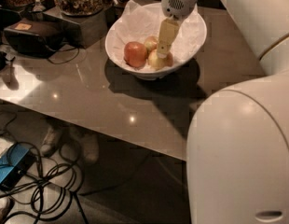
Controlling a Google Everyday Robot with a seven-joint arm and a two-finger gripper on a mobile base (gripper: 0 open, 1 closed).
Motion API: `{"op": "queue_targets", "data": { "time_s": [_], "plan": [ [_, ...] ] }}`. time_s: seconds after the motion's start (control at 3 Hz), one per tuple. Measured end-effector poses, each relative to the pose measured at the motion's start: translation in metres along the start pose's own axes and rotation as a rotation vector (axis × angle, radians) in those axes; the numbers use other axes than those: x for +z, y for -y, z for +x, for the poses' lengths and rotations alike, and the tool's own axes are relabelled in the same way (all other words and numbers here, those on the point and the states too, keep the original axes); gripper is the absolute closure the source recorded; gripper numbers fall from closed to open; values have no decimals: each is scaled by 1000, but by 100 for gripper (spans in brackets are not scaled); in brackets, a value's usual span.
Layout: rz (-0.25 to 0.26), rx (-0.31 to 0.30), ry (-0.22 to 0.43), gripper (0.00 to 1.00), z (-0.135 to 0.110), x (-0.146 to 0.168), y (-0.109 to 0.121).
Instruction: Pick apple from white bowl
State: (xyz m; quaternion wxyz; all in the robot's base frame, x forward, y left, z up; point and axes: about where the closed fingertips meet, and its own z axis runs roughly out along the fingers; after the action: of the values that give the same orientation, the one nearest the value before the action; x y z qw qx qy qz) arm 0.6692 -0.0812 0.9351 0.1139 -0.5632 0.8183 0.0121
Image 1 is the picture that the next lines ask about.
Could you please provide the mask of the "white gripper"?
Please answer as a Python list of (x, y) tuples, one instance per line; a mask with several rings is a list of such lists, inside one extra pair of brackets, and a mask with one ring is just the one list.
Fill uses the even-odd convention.
[(162, 11), (169, 18), (166, 18), (160, 24), (157, 44), (157, 55), (159, 58), (167, 57), (172, 43), (178, 35), (180, 22), (177, 19), (188, 17), (197, 2), (198, 0), (161, 0)]

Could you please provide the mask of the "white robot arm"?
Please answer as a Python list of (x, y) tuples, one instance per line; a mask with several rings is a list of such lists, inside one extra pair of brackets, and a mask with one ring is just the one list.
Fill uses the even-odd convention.
[(289, 224), (289, 0), (221, 0), (265, 75), (196, 111), (186, 145), (192, 224)]

